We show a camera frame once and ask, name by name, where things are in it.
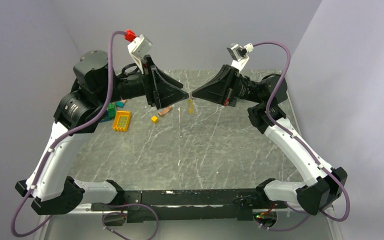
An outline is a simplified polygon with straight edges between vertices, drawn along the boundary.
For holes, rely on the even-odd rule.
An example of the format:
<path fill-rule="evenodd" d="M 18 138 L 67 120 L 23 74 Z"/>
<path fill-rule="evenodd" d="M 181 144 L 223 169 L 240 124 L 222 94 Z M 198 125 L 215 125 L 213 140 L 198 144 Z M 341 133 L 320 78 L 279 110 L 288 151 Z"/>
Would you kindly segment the yellow key tag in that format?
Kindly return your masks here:
<path fill-rule="evenodd" d="M 188 99 L 188 101 L 187 101 L 187 108 L 188 108 L 188 112 L 190 114 L 194 113 L 194 101 L 193 101 L 193 99 L 191 99 L 191 98 Z"/>

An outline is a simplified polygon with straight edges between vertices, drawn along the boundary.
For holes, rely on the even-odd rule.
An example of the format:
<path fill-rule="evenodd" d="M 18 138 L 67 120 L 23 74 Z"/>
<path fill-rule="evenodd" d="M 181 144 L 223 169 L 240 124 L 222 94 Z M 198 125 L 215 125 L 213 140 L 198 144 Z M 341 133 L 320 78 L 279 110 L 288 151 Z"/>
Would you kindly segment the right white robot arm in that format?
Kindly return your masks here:
<path fill-rule="evenodd" d="M 237 99 L 254 102 L 256 105 L 247 109 L 251 125 L 281 149 L 302 177 L 301 182 L 263 181 L 256 187 L 256 203 L 262 208 L 274 202 L 295 203 L 315 216 L 341 196 L 348 174 L 317 156 L 295 130 L 279 106 L 288 99 L 287 90 L 280 74 L 269 74 L 257 82 L 225 64 L 191 95 L 223 106 L 233 107 Z"/>

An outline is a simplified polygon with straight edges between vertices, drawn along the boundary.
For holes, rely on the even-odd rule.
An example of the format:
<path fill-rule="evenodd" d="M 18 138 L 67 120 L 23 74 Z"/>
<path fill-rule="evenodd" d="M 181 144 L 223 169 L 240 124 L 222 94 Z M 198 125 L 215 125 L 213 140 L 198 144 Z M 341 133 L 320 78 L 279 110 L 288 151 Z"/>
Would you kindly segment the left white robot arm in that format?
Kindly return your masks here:
<path fill-rule="evenodd" d="M 104 204 L 111 210 L 125 202 L 124 189 L 113 180 L 86 182 L 68 175 L 82 145 L 91 137 L 109 103 L 146 97 L 156 109 L 185 100 L 183 84 L 160 70 L 146 55 L 143 72 L 116 75 L 105 51 L 85 53 L 74 65 L 76 79 L 54 113 L 48 144 L 32 175 L 16 183 L 15 189 L 32 198 L 38 215 L 64 215 L 82 204 Z"/>

